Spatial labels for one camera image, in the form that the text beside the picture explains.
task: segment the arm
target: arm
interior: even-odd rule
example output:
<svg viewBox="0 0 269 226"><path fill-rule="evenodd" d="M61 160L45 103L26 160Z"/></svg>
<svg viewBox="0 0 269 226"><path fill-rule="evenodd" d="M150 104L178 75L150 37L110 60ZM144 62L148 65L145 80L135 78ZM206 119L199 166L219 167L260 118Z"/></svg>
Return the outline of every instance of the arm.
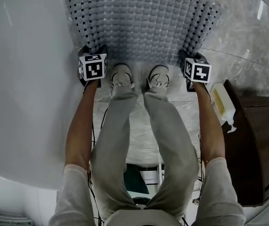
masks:
<svg viewBox="0 0 269 226"><path fill-rule="evenodd" d="M95 226L87 172L97 86L98 81L87 86L71 122L65 148L63 185L50 226Z"/></svg>
<svg viewBox="0 0 269 226"><path fill-rule="evenodd" d="M198 96L201 154L206 173L194 226L244 225L245 216L225 160L222 128L205 87L194 83Z"/></svg>

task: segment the gray sweatpants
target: gray sweatpants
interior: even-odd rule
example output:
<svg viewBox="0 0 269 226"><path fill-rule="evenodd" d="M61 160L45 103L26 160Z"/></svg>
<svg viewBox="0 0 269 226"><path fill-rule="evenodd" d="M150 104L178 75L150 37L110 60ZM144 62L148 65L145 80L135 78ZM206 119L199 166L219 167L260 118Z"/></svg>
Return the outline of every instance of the gray sweatpants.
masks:
<svg viewBox="0 0 269 226"><path fill-rule="evenodd" d="M101 217L118 210L137 210L128 194L123 173L129 148L129 115L137 101L130 87L117 87L91 159L92 182ZM165 178L146 209L163 210L180 219L198 175L197 154L183 121L164 90L144 94L150 124L165 164Z"/></svg>

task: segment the sneaker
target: sneaker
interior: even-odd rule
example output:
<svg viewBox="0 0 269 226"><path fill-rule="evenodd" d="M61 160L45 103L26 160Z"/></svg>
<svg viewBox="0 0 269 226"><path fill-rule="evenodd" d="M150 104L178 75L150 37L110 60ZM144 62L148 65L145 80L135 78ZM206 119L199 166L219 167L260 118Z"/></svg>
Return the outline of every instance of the sneaker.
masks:
<svg viewBox="0 0 269 226"><path fill-rule="evenodd" d="M168 72L169 69L164 65L155 66L151 70L147 79L149 88L162 88L164 90L168 89L170 83Z"/></svg>
<svg viewBox="0 0 269 226"><path fill-rule="evenodd" d="M119 86L135 87L129 67L124 64L115 65L111 72L111 84L114 88Z"/></svg>

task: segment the wooden cabinet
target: wooden cabinet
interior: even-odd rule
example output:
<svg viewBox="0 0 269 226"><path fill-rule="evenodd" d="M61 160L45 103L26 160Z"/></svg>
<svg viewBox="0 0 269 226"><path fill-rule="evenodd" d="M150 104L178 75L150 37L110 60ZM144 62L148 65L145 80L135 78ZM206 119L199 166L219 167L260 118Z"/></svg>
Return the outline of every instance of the wooden cabinet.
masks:
<svg viewBox="0 0 269 226"><path fill-rule="evenodd" d="M222 126L232 183L243 206L259 206L269 198L269 97L242 97L226 80L235 108L234 126Z"/></svg>

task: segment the green object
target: green object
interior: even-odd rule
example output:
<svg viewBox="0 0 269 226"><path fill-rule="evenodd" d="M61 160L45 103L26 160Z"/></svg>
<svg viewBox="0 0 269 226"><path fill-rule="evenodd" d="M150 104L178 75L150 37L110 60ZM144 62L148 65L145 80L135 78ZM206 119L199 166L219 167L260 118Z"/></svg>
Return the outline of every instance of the green object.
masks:
<svg viewBox="0 0 269 226"><path fill-rule="evenodd" d="M127 169L123 174L126 190L135 193L149 194L148 188L137 166L132 164L126 165Z"/></svg>

